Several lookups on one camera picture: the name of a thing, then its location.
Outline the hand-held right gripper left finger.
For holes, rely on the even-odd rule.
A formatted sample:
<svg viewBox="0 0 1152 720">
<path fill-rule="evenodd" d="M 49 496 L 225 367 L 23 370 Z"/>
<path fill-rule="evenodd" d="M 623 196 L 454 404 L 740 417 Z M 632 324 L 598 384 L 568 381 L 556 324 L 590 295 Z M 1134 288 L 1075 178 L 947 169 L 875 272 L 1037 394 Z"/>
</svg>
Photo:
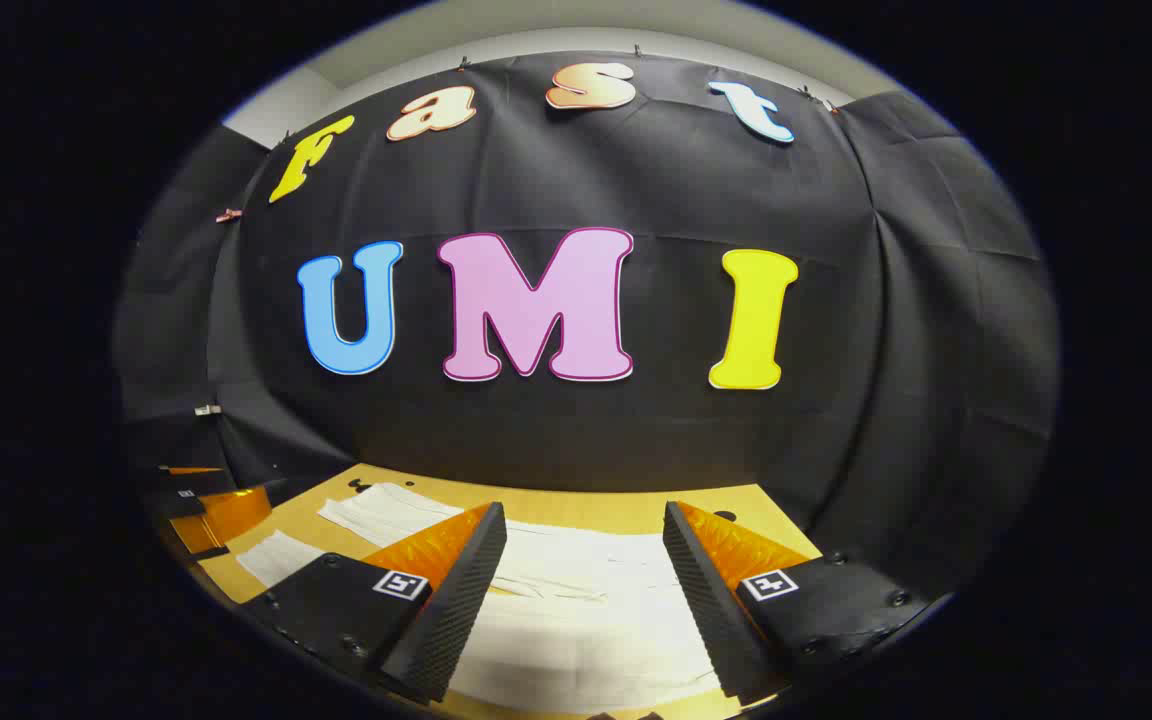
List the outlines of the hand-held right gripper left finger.
<svg viewBox="0 0 1152 720">
<path fill-rule="evenodd" d="M 366 559 L 323 553 L 242 609 L 353 683 L 444 702 L 506 541 L 503 505 L 484 503 Z"/>
</svg>

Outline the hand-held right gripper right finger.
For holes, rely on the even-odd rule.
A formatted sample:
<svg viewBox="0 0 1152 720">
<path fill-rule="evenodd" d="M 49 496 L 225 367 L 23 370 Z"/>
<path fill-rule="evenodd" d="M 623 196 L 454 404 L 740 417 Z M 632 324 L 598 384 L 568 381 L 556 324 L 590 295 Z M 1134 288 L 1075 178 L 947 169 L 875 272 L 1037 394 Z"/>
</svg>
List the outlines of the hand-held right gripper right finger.
<svg viewBox="0 0 1152 720">
<path fill-rule="evenodd" d="M 850 553 L 809 559 L 681 501 L 664 510 L 664 547 L 719 688 L 746 706 L 823 692 L 932 611 Z"/>
</svg>

